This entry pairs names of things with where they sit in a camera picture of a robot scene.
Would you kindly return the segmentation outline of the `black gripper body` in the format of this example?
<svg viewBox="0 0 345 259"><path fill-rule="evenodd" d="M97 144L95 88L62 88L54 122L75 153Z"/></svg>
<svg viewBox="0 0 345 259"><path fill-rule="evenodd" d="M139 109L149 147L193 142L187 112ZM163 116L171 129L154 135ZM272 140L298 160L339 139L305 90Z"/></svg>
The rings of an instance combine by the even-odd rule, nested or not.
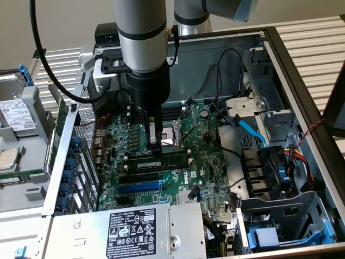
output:
<svg viewBox="0 0 345 259"><path fill-rule="evenodd" d="M163 64L149 73L126 73L129 95L135 105L143 110L158 109L170 94L170 70Z"/></svg>

